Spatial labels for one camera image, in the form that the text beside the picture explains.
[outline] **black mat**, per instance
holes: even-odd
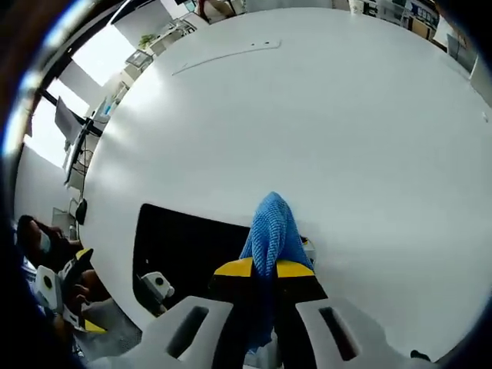
[[[136,275],[151,271],[160,271],[176,290],[167,308],[190,295],[205,297],[214,271],[239,258],[248,233],[249,227],[142,205],[133,252],[135,297],[148,309]]]

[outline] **blue towel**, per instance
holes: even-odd
[[[263,287],[261,321],[258,322],[249,347],[256,350],[271,340],[271,281],[277,260],[295,261],[313,270],[313,265],[302,248],[292,211],[276,192],[271,192],[254,214],[248,239],[239,258],[250,257],[253,257],[253,265]]]

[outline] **round white table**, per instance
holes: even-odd
[[[276,46],[243,52],[261,42]],[[88,169],[81,239],[143,328],[153,317],[131,284],[141,205],[249,225],[277,191],[328,295],[400,352],[437,359],[490,292],[486,116],[455,60],[390,23],[319,8],[229,19],[173,44],[127,93]]]

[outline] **face mask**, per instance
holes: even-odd
[[[41,231],[41,244],[39,247],[44,254],[47,254],[52,249],[52,242],[50,241],[48,235],[43,231]]]

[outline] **desk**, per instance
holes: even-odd
[[[216,59],[177,72],[198,58]],[[252,13],[183,38],[127,93],[88,169],[81,240],[99,277],[145,327],[131,289],[141,205],[249,225],[277,191],[329,295],[402,353],[446,354],[492,281],[492,111],[455,64],[405,29],[330,9]]]

